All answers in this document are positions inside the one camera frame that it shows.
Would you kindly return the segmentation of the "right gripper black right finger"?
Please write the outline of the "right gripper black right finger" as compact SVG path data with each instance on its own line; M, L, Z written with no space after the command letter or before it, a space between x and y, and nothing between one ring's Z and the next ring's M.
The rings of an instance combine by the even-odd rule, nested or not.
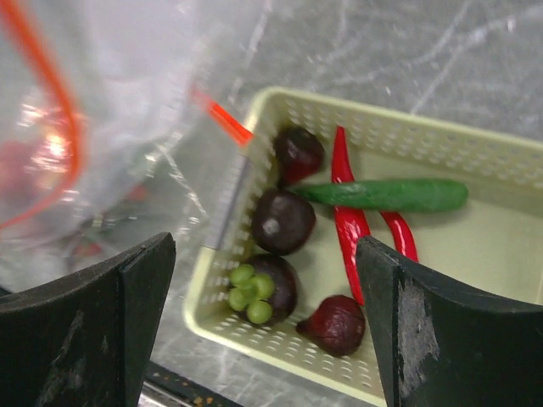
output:
M539 406L542 308L488 293L374 237L356 264L389 406Z

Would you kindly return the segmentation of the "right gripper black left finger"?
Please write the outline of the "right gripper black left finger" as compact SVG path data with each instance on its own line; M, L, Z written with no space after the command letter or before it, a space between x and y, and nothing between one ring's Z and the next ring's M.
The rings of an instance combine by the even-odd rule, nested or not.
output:
M3 406L135 406L176 262L169 232L1 298Z

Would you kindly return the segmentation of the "clear zip bag orange zipper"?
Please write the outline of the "clear zip bag orange zipper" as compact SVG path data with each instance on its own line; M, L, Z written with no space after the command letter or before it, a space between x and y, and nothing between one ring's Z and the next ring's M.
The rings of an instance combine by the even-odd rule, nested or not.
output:
M1 4L1 286L42 285L90 254L125 201L218 95L268 1Z

